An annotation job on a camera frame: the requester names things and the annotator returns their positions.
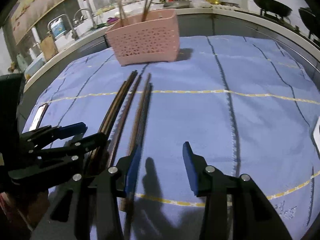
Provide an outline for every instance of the chopstick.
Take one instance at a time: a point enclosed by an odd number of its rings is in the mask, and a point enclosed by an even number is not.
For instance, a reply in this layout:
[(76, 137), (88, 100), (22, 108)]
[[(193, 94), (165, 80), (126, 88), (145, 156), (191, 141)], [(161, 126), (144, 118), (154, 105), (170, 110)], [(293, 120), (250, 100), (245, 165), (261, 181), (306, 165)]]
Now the chopstick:
[(122, 13), (121, 13), (121, 3), (120, 3), (120, 0), (118, 1), (118, 9), (119, 9), (119, 17), (120, 17), (121, 27), (123, 27), (123, 20), (122, 20)]
[(148, 6), (147, 6), (147, 3), (148, 3), (148, 0), (146, 0), (146, 2), (144, 4), (144, 9), (143, 9), (143, 15), (142, 15), (141, 22), (144, 22), (146, 20), (148, 12), (149, 12), (149, 9), (150, 9), (150, 5), (152, 3), (152, 0), (150, 0), (150, 3), (149, 3)]

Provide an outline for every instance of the table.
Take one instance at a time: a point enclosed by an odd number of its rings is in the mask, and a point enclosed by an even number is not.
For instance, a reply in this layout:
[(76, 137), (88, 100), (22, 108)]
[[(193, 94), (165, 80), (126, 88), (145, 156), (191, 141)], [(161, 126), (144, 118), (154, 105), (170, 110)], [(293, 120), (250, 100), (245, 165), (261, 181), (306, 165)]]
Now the table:
[[(112, 48), (70, 63), (41, 94), (50, 103), (41, 126), (84, 122), (96, 133), (131, 71), (143, 73), (116, 161), (126, 155), (143, 83), (154, 90), (135, 198), (132, 239), (197, 239), (204, 199), (190, 190), (182, 158), (189, 141), (228, 175), (249, 174), (293, 239), (320, 211), (320, 161), (310, 133), (320, 94), (303, 67), (273, 40), (241, 36), (180, 38), (176, 62), (121, 67)], [(65, 144), (56, 141), (52, 147)]]

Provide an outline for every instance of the black pot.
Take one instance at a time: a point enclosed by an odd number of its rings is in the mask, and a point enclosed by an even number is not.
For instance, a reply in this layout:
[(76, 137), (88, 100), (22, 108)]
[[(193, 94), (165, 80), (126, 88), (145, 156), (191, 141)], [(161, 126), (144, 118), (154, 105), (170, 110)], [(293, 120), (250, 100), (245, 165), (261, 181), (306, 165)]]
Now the black pot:
[(316, 16), (311, 12), (310, 8), (299, 8), (299, 14), (303, 24), (310, 31), (309, 38), (311, 34), (314, 34), (320, 39), (320, 26), (316, 20)]
[(282, 17), (287, 17), (292, 12), (292, 9), (283, 3), (275, 0), (253, 0), (263, 11), (272, 12)]

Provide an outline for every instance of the phone screen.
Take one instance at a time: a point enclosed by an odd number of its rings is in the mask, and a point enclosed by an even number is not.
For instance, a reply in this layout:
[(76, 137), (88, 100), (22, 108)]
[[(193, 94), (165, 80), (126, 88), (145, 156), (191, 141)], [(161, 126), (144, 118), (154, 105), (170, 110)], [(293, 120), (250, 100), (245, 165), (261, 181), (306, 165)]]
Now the phone screen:
[(44, 116), (44, 113), (45, 111), (47, 110), (48, 108), (48, 104), (44, 104), (42, 106), (40, 106), (36, 112), (36, 115), (31, 123), (31, 126), (30, 126), (30, 129), (29, 131), (32, 131), (32, 130), (35, 130), (39, 127), (40, 123), (41, 123), (41, 120)]

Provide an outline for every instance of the metal screw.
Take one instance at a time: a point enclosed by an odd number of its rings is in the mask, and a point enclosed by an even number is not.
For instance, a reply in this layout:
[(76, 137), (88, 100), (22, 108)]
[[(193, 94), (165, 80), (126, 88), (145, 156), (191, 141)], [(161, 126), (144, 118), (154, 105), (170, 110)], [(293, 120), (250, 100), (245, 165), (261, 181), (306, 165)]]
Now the metal screw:
[(117, 172), (118, 172), (118, 168), (117, 168), (117, 167), (110, 167), (110, 168), (108, 169), (108, 171), (109, 171), (111, 174), (117, 173)]
[(81, 180), (81, 174), (77, 173), (77, 174), (73, 175), (72, 179), (75, 181)]
[(249, 181), (250, 180), (250, 176), (248, 174), (242, 174), (241, 175), (241, 179), (244, 181)]
[(207, 172), (211, 173), (211, 172), (214, 172), (216, 169), (215, 169), (215, 167), (208, 165), (208, 166), (206, 166), (205, 170)]

